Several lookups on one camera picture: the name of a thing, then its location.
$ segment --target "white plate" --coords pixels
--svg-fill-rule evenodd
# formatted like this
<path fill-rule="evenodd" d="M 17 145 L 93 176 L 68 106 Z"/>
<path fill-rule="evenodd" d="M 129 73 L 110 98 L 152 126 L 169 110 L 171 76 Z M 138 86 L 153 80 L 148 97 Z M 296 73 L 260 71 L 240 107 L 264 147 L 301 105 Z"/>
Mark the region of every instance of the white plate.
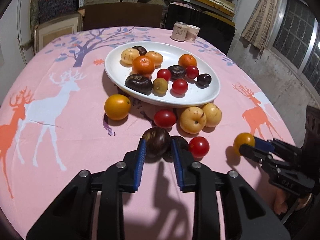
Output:
<path fill-rule="evenodd" d="M 147 51 L 156 51 L 162 54 L 164 60 L 160 68 L 156 68 L 152 74 L 152 81 L 156 79 L 157 72 L 162 68 L 168 68 L 172 65 L 177 65 L 178 60 L 183 54 L 191 54 L 190 52 L 180 49 L 176 46 L 169 44 L 152 42 L 152 41 L 137 41 L 121 45 L 113 49 L 105 60 L 105 69 L 107 75 L 123 91 L 133 96 L 134 98 L 140 99 L 141 101 L 158 105 L 158 106 L 169 106 L 169 107 L 187 107 L 187 106 L 200 106 L 213 101 L 220 92 L 220 81 L 215 72 L 211 67 L 203 60 L 193 55 L 197 60 L 197 67 L 200 74 L 208 73 L 212 77 L 210 85 L 206 88 L 199 88 L 196 83 L 188 82 L 188 91 L 184 95 L 174 94 L 171 90 L 172 81 L 169 81 L 168 91 L 164 96 L 159 96 L 151 93 L 150 95 L 144 95 L 136 92 L 124 85 L 126 78 L 132 71 L 131 67 L 125 67 L 120 64 L 121 53 L 125 49 L 132 48 L 133 46 L 143 46 Z"/>

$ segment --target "metal screw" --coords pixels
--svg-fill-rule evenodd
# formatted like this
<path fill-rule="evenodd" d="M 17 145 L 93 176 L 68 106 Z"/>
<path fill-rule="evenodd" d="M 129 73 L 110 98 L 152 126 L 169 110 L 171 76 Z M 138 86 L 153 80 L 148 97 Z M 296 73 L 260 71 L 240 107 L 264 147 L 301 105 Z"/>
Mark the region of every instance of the metal screw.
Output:
<path fill-rule="evenodd" d="M 79 176 L 81 178 L 85 178 L 88 175 L 89 175 L 89 171 L 87 171 L 87 170 L 82 170 L 82 171 L 79 172 Z"/>
<path fill-rule="evenodd" d="M 191 164 L 191 166 L 192 166 L 193 168 L 195 168 L 195 169 L 199 169 L 199 168 L 201 167 L 201 163 L 200 163 L 200 162 L 193 162 L 193 163 Z"/>
<path fill-rule="evenodd" d="M 228 172 L 229 176 L 232 177 L 232 178 L 236 178 L 238 177 L 239 173 L 236 172 L 236 171 L 229 171 Z"/>
<path fill-rule="evenodd" d="M 119 169 L 123 169 L 123 168 L 125 168 L 125 167 L 127 166 L 127 164 L 125 164 L 125 162 L 118 162 L 118 163 L 116 164 L 116 166 L 117 166 L 117 168 L 119 168 Z"/>

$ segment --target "paper cup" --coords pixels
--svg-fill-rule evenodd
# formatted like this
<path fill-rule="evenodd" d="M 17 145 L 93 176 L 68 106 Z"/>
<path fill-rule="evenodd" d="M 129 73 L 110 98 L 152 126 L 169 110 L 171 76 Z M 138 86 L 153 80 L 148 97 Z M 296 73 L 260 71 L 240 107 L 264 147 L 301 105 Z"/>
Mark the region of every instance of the paper cup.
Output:
<path fill-rule="evenodd" d="M 188 31 L 187 31 L 186 38 L 184 40 L 187 42 L 195 42 L 199 31 L 200 31 L 199 27 L 188 24 Z"/>

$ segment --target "pink tablecloth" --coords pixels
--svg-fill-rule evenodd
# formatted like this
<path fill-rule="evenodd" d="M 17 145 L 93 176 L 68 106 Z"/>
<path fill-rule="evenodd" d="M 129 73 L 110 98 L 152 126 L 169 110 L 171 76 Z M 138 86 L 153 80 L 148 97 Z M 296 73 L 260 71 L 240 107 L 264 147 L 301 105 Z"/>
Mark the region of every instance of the pink tablecloth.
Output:
<path fill-rule="evenodd" d="M 80 170 L 103 171 L 122 160 L 151 127 L 149 120 L 160 108 L 134 98 L 125 122 L 103 118 L 106 98 L 118 93 L 105 74 L 104 59 L 131 41 L 181 47 L 215 70 L 221 92 L 214 103 L 223 118 L 215 130 L 200 132 L 211 147 L 202 162 L 223 173 L 238 170 L 272 202 L 266 175 L 259 166 L 236 158 L 231 145 L 241 132 L 293 143 L 281 117 L 259 87 L 218 49 L 201 38 L 193 44 L 176 42 L 170 34 L 118 27 L 67 35 L 42 49 L 17 78 L 0 109 L 0 206 L 22 237 Z M 176 126 L 170 131 L 179 134 L 188 141 L 193 137 Z M 127 239 L 191 239 L 194 195 L 179 192 L 172 163 L 146 163 L 139 191 L 124 198 Z"/>

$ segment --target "hand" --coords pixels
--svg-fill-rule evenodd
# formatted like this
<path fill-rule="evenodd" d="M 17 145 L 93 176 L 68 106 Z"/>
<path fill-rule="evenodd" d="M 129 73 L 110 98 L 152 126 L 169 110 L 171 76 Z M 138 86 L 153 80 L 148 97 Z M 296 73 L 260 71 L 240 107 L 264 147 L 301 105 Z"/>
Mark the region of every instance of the hand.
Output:
<path fill-rule="evenodd" d="M 288 205 L 286 202 L 288 197 L 289 197 L 289 193 L 279 188 L 276 189 L 276 199 L 273 204 L 273 211 L 277 215 L 280 215 L 281 213 L 286 213 L 288 211 Z M 311 194 L 307 195 L 305 198 L 299 198 L 298 200 L 299 205 L 295 210 L 297 211 L 304 208 L 309 203 L 310 200 L 311 200 Z"/>

